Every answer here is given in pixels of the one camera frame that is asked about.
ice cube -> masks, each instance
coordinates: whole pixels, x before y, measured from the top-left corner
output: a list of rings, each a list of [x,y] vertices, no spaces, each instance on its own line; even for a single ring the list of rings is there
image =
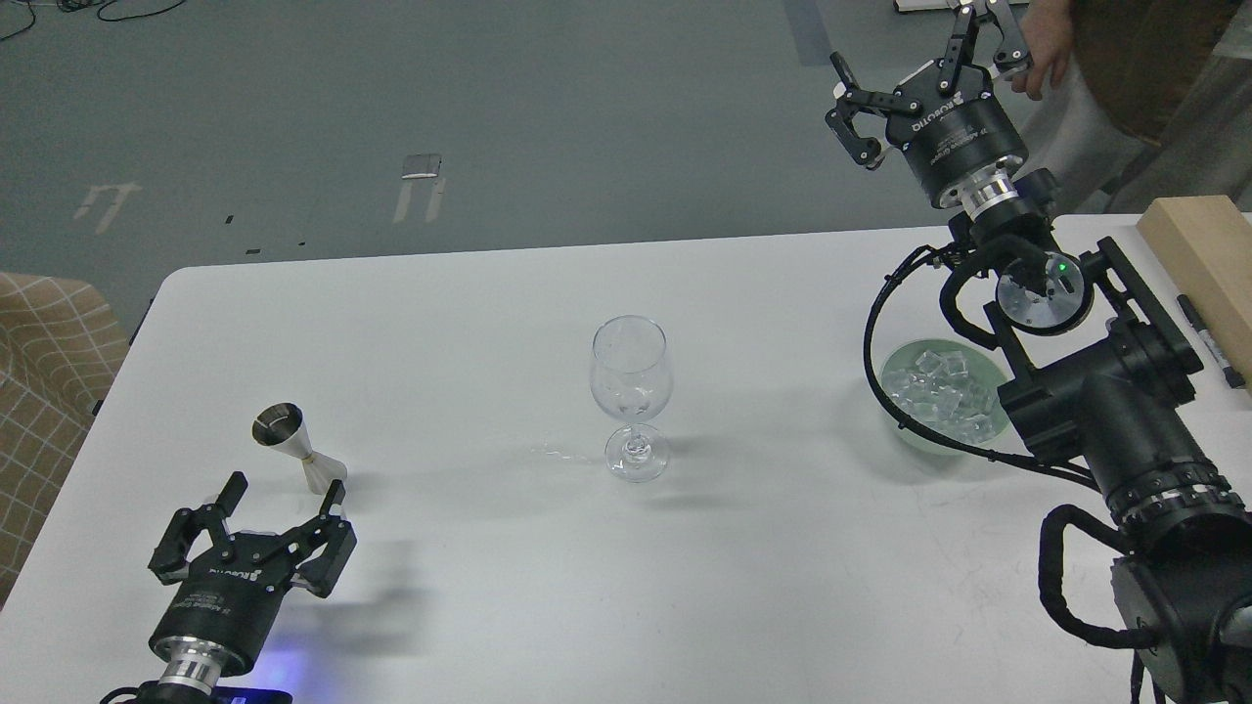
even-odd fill
[[[931,376],[943,368],[943,357],[931,349],[926,349],[913,363],[916,365],[918,371],[926,376]]]
[[[960,407],[957,410],[957,415],[963,418],[987,415],[992,412],[995,403],[997,398],[994,391],[987,388],[982,383],[973,382],[969,385],[969,390],[965,391],[965,397],[962,400]]]
[[[964,395],[950,386],[943,386],[935,391],[935,406],[939,408],[939,417],[950,418],[957,412],[957,407],[960,406],[963,398]]]
[[[911,415],[923,423],[933,423],[939,420],[939,406],[931,402],[914,403]]]
[[[953,440],[958,438],[960,435],[957,430],[957,421],[953,418],[939,418],[939,421],[930,425],[930,427],[936,432],[942,432],[943,435],[952,437]]]
[[[933,403],[935,388],[938,387],[930,377],[914,376],[913,383],[910,383],[909,388],[904,392],[904,397],[914,403]]]
[[[913,385],[913,373],[908,370],[891,370],[883,375],[883,391],[891,398],[903,398]]]
[[[969,433],[969,442],[972,445],[987,442],[995,437],[995,426],[992,423],[990,416],[987,415],[979,413],[967,418],[964,427]]]
[[[939,357],[943,360],[944,372],[949,377],[969,376],[969,362],[965,361],[965,353],[960,349],[940,352]]]

black cable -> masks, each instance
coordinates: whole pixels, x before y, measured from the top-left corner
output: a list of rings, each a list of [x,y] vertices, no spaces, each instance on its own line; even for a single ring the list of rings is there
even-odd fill
[[[1074,526],[1101,544],[1127,555],[1132,544],[1117,530],[1102,524],[1078,506],[1065,504],[1053,509],[1039,526],[1039,603],[1062,630],[1088,645],[1142,650],[1158,645],[1158,638],[1146,628],[1114,630],[1080,620],[1070,610],[1063,591],[1065,527]]]
[[[1131,704],[1139,704],[1139,691],[1143,690],[1143,658],[1134,653],[1131,660]]]
[[[14,36],[18,36],[19,34],[25,34],[25,33],[30,31],[30,28],[35,26],[35,6],[31,5],[30,3],[31,3],[31,0],[21,0],[20,1],[20,4],[26,5],[26,11],[30,13],[30,24],[28,24],[26,26],[19,29],[18,31],[15,31],[13,34],[6,34],[4,36],[0,36],[0,41],[5,41],[5,40],[9,40],[9,39],[13,39]]]
[[[136,696],[139,694],[139,688],[138,686],[119,686],[118,689],[114,689],[109,694],[105,694],[104,699],[100,700],[100,704],[109,704],[110,701],[113,701],[114,699],[121,696],[123,694],[129,694],[130,696]]]
[[[935,249],[930,246],[918,247],[908,257],[900,262],[900,266],[895,271],[886,276],[886,281],[883,288],[879,291],[878,297],[870,306],[869,317],[865,321],[865,336],[861,343],[861,360],[865,366],[865,377],[869,381],[870,392],[878,400],[883,410],[888,412],[901,428],[906,428],[915,435],[934,442],[935,445],[942,445],[944,447],[950,447],[953,450],[960,450],[962,452],[968,452],[979,457],[984,457],[992,462],[1004,462],[1005,465],[1018,467],[1029,472],[1035,472],[1045,476],[1053,476],[1057,479],[1063,479],[1065,481],[1072,481],[1079,486],[1085,486],[1092,491],[1099,491],[1096,485],[1096,480],[1092,479],[1090,471],[1072,462],[1064,462],[1062,465],[1045,465],[1039,462],[1037,458],[1028,455],[1010,455],[1005,452],[997,452],[994,450],[985,450],[982,447],[975,447],[973,445],[965,445],[958,440],[953,440],[942,432],[934,431],[911,416],[905,413],[894,401],[883,391],[883,386],[878,381],[878,375],[874,371],[874,361],[871,355],[874,328],[878,324],[878,318],[883,313],[883,308],[886,304],[888,298],[891,293],[904,283],[904,279],[909,274],[918,271],[923,266],[935,262],[935,261],[954,261],[963,254],[962,249],[955,244],[949,244],[942,249]]]
[[[156,10],[155,13],[144,13],[143,15],[126,15],[124,18],[106,18],[106,16],[104,16],[103,13],[104,13],[105,8],[108,8],[109,5],[114,5],[116,3],[118,3],[118,0],[109,0],[104,5],[100,5],[95,10],[96,19],[100,20],[100,21],[105,21],[105,23],[124,23],[126,20],[139,20],[139,19],[143,19],[143,18],[155,18],[156,15],[163,15],[163,14],[173,10],[174,8],[178,8],[183,3],[187,3],[187,0],[178,0],[178,3],[174,3],[169,8],[165,8],[163,10]]]
[[[86,0],[81,3],[80,0],[56,0],[56,9],[63,13],[76,13],[79,10],[86,10],[88,8],[99,4],[100,0]]]

marker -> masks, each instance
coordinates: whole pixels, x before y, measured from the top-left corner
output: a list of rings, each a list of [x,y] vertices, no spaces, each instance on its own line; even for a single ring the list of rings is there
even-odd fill
[[[1199,333],[1199,338],[1204,341],[1204,344],[1208,346],[1208,351],[1213,353],[1213,358],[1217,360],[1217,365],[1222,367],[1222,373],[1226,375],[1226,383],[1231,385],[1231,388],[1243,388],[1243,386],[1247,385],[1247,381],[1244,381],[1243,375],[1234,371],[1234,367],[1231,366],[1226,355],[1222,355],[1222,348],[1217,346],[1217,341],[1208,333],[1208,324],[1199,317],[1199,311],[1197,311],[1191,303],[1191,298],[1187,298],[1187,294],[1179,296],[1178,306],[1182,308],[1182,314],[1187,317],[1187,322],[1191,323],[1191,327],[1196,328],[1196,332]]]

jigger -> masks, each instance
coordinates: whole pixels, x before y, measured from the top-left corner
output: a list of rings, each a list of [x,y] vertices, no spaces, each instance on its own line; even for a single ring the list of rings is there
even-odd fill
[[[333,480],[348,479],[343,462],[313,451],[304,413],[295,403],[275,403],[262,411],[252,423],[252,437],[264,447],[299,460],[313,494],[324,495]]]

logo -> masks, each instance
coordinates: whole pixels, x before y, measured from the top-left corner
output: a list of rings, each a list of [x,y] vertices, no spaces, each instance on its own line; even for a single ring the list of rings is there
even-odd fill
[[[913,123],[913,132],[921,132],[921,128],[924,128],[928,124],[930,124],[931,122],[934,122],[935,118],[943,116],[944,114],[950,113],[958,105],[964,105],[964,104],[965,104],[965,98],[962,96],[960,91],[958,90],[952,96],[952,100],[944,103],[943,105],[939,105],[939,108],[936,108],[929,115],[926,115],[926,116],[921,118],[920,120]]]
[[[254,571],[250,571],[250,572],[242,572],[242,571],[238,571],[238,570],[219,570],[217,567],[209,567],[209,574],[210,575],[230,575],[233,577],[245,579],[248,581],[257,581],[257,577],[260,576],[260,570],[254,570]]]

